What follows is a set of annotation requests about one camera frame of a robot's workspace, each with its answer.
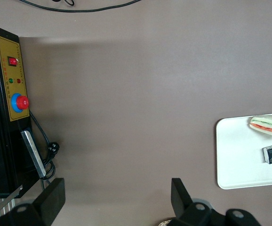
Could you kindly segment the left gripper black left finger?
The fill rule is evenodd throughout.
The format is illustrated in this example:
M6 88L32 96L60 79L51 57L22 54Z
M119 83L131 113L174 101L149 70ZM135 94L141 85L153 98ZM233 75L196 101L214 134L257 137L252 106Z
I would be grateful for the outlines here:
M65 204L64 178L56 178L32 202L0 217L0 226L50 226Z

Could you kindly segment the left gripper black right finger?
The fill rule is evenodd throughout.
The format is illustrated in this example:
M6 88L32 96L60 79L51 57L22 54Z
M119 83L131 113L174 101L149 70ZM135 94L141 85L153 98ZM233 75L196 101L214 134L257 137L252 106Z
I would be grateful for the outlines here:
M171 204L175 217L172 226L259 226L248 211L229 209L224 215L190 197L180 178L171 179Z

